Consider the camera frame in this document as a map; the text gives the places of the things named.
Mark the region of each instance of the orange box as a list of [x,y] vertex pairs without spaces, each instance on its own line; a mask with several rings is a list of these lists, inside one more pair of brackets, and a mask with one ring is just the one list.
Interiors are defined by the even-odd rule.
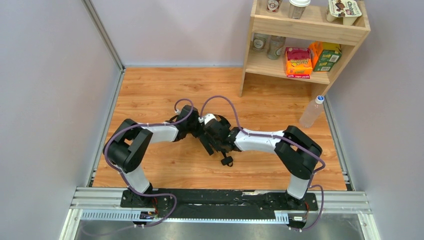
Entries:
[[312,73],[311,51],[309,48],[285,48],[285,74],[287,77],[309,78]]

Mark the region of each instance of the snack package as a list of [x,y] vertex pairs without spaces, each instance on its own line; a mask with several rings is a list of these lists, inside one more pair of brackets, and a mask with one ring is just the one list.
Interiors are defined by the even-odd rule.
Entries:
[[314,72],[329,72],[342,56],[340,44],[316,41],[309,45]]
[[285,74],[289,78],[309,79],[312,73],[311,51],[309,48],[285,48]]
[[356,1],[328,0],[327,21],[333,22],[337,18],[343,18],[343,25],[351,26],[360,16],[362,12]]

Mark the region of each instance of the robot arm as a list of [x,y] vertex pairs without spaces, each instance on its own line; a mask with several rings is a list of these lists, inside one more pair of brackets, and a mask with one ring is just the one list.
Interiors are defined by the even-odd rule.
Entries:
[[[172,123],[172,119],[175,118],[177,121],[183,119],[189,114],[190,109],[191,106],[186,105],[179,115],[167,122]],[[136,124],[137,122],[126,119],[114,134]],[[193,108],[191,115],[179,124],[135,127],[121,134],[110,144],[108,158],[122,170],[128,183],[135,190],[146,193],[152,185],[146,179],[140,164],[148,145],[158,142],[176,142],[190,133],[200,140],[209,155],[212,155],[214,150],[221,152],[224,156],[221,161],[223,165],[232,166],[233,158],[226,156],[226,153],[231,151],[261,151],[276,154],[291,173],[290,184],[285,194],[287,202],[294,206],[302,204],[317,160],[300,149],[293,149],[290,144],[277,136],[291,139],[317,156],[322,153],[320,146],[295,126],[288,126],[284,131],[275,132],[244,129],[248,133],[267,134],[274,137],[246,135],[238,127],[230,130],[230,126],[223,116],[207,114],[199,117],[198,110]]]
[[288,126],[286,130],[264,132],[243,129],[248,134],[261,134],[274,137],[252,136],[241,132],[238,127],[230,131],[230,126],[226,119],[220,116],[218,120],[213,114],[207,114],[203,117],[204,129],[210,135],[210,139],[214,142],[213,146],[220,146],[217,151],[260,151],[276,154],[288,171],[291,173],[290,184],[286,191],[286,199],[288,202],[298,205],[302,202],[303,197],[308,189],[308,184],[318,161],[303,152],[300,149],[293,149],[292,146],[278,138],[285,137],[291,139],[296,144],[306,148],[318,157],[323,150],[321,147],[295,126]]

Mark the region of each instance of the black metal plate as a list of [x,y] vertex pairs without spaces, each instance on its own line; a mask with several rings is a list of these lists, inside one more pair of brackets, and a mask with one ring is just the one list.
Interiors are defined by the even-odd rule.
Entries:
[[[173,218],[191,219],[274,219],[274,211],[298,210],[305,211],[306,206],[297,209],[289,207],[284,198],[284,192],[268,192],[249,195],[254,190],[215,190],[215,189],[172,189],[159,188],[151,194],[172,193],[177,198],[177,206],[172,213]],[[159,217],[165,216],[172,208],[174,200],[168,196],[157,197]],[[305,202],[310,211],[317,211],[318,205],[314,193],[306,193]],[[142,208],[146,205],[140,196],[130,190],[122,194],[121,207]]]

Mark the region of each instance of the coffee cup lid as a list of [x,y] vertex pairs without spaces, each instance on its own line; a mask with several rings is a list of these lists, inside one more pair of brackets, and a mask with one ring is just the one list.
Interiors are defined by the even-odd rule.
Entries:
[[306,7],[311,3],[311,0],[290,0],[290,3],[296,7]]

